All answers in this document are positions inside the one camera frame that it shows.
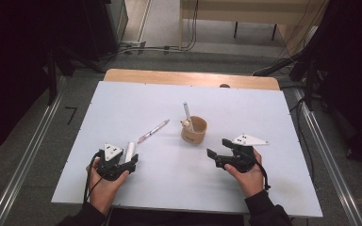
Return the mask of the tan pen holder cup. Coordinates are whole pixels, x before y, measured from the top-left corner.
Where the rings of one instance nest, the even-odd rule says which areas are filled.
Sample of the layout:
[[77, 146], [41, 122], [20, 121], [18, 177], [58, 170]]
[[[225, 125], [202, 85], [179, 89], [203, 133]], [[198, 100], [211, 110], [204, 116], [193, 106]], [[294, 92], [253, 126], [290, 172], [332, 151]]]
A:
[[207, 129], [207, 123], [204, 119], [191, 116], [190, 120], [181, 121], [181, 124], [181, 138], [186, 142], [200, 144], [203, 141]]

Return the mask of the clear pen with red ink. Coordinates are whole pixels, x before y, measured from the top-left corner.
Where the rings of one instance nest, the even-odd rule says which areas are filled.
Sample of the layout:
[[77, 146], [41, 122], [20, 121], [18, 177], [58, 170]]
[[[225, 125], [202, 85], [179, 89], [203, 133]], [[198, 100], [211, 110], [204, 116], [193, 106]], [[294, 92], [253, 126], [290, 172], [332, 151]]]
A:
[[162, 129], [164, 126], [166, 126], [169, 123], [170, 120], [165, 120], [163, 121], [161, 124], [159, 124], [158, 126], [156, 126], [154, 129], [150, 130], [149, 132], [147, 132], [145, 135], [141, 136], [138, 140], [138, 144], [141, 144], [142, 142], [144, 142], [147, 138], [151, 137], [153, 134], [155, 134], [157, 131], [159, 131], [160, 129]]

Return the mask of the grey cabinet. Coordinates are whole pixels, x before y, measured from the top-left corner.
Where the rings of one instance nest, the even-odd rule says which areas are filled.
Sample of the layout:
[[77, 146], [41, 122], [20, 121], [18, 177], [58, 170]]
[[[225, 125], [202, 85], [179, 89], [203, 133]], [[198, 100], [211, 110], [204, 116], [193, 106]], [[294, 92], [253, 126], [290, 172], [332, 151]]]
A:
[[123, 34], [128, 23], [128, 15], [124, 0], [105, 0], [107, 15], [115, 40], [118, 44], [123, 39]]

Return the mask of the dark curtain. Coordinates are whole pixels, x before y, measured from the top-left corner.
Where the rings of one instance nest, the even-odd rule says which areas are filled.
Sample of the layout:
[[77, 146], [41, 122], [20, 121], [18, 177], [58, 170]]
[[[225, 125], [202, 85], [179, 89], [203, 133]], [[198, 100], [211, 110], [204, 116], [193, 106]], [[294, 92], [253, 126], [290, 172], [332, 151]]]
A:
[[47, 50], [56, 44], [96, 65], [115, 53], [105, 0], [0, 0], [0, 145], [49, 92]]
[[337, 112], [353, 155], [362, 157], [362, 0], [330, 0], [313, 39], [327, 73], [319, 93]]

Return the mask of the person's left hand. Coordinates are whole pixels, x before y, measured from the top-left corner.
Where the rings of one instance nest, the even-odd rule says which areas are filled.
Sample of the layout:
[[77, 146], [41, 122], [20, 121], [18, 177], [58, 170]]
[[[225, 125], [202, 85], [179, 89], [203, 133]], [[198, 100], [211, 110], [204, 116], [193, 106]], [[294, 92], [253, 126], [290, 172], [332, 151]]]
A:
[[90, 174], [88, 182], [90, 204], [103, 215], [106, 215], [114, 202], [118, 190], [126, 181], [129, 171], [124, 171], [115, 181], [108, 181], [103, 179], [97, 172], [99, 163], [100, 159], [96, 158], [91, 166], [86, 167], [87, 172]]

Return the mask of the slim white pen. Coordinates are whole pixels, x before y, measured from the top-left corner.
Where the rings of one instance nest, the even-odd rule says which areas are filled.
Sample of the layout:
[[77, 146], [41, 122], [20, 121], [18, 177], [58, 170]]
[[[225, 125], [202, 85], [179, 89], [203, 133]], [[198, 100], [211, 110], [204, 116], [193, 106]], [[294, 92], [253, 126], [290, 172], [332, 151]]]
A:
[[184, 103], [183, 103], [183, 107], [184, 107], [184, 110], [185, 110], [185, 114], [186, 114], [186, 117], [187, 117], [187, 121], [188, 121], [189, 124], [190, 124], [190, 131], [194, 132], [193, 121], [192, 121], [191, 115], [190, 115], [190, 113], [189, 113], [188, 103], [187, 103], [187, 102], [184, 102]]

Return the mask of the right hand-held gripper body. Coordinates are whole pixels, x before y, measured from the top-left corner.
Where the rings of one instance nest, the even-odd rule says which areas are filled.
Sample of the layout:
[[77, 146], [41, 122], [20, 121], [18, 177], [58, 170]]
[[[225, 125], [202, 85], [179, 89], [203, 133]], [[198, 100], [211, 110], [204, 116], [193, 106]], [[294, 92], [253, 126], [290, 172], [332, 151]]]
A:
[[231, 141], [234, 143], [234, 149], [230, 149], [233, 155], [219, 155], [219, 159], [215, 161], [217, 168], [225, 169], [225, 165], [229, 164], [235, 167], [239, 172], [244, 173], [257, 164], [260, 167], [261, 172], [265, 173], [264, 168], [255, 157], [254, 146], [268, 145], [268, 141], [246, 134], [241, 134]]

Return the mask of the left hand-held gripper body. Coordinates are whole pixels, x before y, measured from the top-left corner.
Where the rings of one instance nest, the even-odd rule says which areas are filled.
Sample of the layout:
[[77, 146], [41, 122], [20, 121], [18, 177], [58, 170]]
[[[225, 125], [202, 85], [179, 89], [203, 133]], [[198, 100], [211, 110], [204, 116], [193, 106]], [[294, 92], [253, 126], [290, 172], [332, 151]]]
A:
[[124, 171], [132, 172], [132, 162], [120, 163], [123, 149], [112, 144], [105, 144], [99, 152], [98, 174], [108, 181], [116, 181]]

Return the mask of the wooden table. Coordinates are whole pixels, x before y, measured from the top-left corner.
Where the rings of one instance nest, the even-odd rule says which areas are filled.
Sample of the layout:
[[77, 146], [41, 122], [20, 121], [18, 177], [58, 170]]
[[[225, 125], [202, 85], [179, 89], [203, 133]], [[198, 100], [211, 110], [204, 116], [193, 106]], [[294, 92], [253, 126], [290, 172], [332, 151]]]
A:
[[219, 73], [184, 73], [146, 70], [109, 69], [104, 77], [109, 82], [130, 82], [181, 86], [220, 87], [227, 84], [232, 89], [279, 90], [275, 78], [231, 75]]

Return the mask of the white table board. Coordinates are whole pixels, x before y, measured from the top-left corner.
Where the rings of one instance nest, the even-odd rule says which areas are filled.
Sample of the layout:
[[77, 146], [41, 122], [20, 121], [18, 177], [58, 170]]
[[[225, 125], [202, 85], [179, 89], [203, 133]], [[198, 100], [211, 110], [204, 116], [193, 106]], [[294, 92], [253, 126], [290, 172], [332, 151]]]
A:
[[[200, 144], [181, 138], [181, 121], [204, 119]], [[269, 195], [292, 217], [318, 218], [322, 211], [282, 92], [125, 82], [101, 82], [93, 94], [53, 202], [80, 203], [85, 167], [106, 143], [125, 148], [165, 120], [137, 145], [139, 161], [120, 188], [115, 205], [221, 213], [247, 211], [236, 180], [216, 167], [206, 150], [228, 155], [222, 139], [241, 134], [268, 141], [257, 147], [271, 186]]]

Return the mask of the person's right hand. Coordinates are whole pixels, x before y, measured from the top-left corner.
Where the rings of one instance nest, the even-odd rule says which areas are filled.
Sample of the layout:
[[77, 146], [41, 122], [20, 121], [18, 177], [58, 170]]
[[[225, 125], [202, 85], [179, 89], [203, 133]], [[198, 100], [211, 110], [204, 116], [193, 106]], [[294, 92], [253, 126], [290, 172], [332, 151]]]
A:
[[238, 181], [239, 187], [246, 198], [250, 198], [264, 189], [264, 176], [257, 164], [244, 173], [239, 172], [229, 164], [225, 165], [225, 169]]

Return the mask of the black metal stand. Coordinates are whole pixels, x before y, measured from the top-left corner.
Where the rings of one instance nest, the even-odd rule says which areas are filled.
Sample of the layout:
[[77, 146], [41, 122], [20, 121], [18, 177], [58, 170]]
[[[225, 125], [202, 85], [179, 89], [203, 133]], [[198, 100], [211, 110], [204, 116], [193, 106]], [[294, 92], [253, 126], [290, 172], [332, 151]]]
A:
[[74, 74], [74, 65], [71, 60], [74, 59], [82, 65], [97, 73], [103, 73], [103, 69], [81, 55], [77, 54], [69, 47], [52, 45], [47, 50], [47, 74], [49, 77], [49, 101], [51, 105], [58, 96], [58, 84], [56, 70], [59, 69], [63, 76], [72, 76]]
[[269, 76], [282, 68], [292, 64], [293, 69], [289, 73], [289, 79], [293, 82], [305, 78], [303, 102], [309, 110], [312, 110], [312, 94], [314, 91], [315, 77], [318, 73], [317, 59], [310, 54], [299, 53], [289, 58], [275, 61], [271, 66], [252, 72], [252, 76]]

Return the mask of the light wooden desk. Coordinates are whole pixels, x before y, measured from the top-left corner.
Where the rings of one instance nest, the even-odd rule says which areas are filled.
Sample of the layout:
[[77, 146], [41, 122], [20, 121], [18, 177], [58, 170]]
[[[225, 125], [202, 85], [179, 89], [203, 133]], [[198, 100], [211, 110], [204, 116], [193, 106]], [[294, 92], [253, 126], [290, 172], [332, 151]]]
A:
[[321, 23], [330, 0], [179, 0], [179, 44], [183, 20], [276, 24], [287, 53], [303, 49], [313, 26]]

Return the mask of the person's dark clothing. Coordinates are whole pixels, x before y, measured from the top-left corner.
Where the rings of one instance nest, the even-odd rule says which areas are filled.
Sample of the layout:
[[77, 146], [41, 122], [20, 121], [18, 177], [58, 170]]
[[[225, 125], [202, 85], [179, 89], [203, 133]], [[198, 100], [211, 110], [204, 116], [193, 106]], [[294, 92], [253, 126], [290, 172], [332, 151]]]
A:
[[115, 208], [107, 226], [244, 226], [243, 215]]

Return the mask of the thick white marker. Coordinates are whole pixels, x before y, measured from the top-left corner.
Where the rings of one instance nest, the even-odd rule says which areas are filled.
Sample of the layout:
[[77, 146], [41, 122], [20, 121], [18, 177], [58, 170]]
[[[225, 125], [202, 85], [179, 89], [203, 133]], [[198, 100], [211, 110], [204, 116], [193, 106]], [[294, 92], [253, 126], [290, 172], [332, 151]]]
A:
[[125, 159], [124, 159], [125, 163], [131, 161], [132, 157], [134, 156], [135, 149], [136, 149], [136, 143], [135, 142], [129, 142], [128, 146], [127, 146], [127, 150], [126, 150]]

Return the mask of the metal floor rail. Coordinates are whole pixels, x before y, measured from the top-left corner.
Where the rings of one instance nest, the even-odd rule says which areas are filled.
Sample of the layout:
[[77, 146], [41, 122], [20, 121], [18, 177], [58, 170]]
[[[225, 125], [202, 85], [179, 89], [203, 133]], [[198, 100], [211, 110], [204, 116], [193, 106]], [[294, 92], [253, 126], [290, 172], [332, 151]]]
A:
[[318, 124], [315, 113], [304, 105], [303, 114], [350, 225], [362, 226], [362, 215]]
[[28, 146], [14, 171], [8, 185], [4, 189], [0, 198], [0, 226], [4, 226], [4, 223], [8, 217], [12, 205], [16, 201], [16, 198], [22, 188], [26, 175], [39, 151], [41, 143], [46, 135], [46, 132], [51, 124], [52, 119], [55, 117], [58, 110], [58, 106], [62, 100], [63, 91], [66, 88], [68, 79], [61, 76], [57, 82], [58, 95], [53, 102], [46, 107], [39, 125], [33, 134]]

